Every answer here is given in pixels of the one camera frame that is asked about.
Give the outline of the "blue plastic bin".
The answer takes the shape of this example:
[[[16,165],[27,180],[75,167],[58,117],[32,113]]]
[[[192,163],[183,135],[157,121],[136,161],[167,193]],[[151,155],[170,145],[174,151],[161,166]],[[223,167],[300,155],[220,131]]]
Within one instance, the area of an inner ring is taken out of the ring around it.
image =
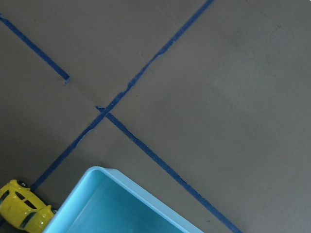
[[[89,168],[46,233],[199,233],[201,230],[120,171]]]

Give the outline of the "yellow beetle toy car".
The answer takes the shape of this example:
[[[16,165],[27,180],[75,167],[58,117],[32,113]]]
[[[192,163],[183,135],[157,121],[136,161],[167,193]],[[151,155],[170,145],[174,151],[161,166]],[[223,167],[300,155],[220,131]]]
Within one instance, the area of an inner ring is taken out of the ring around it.
[[[57,212],[22,181],[11,180],[0,189],[0,215],[19,230],[41,233]]]

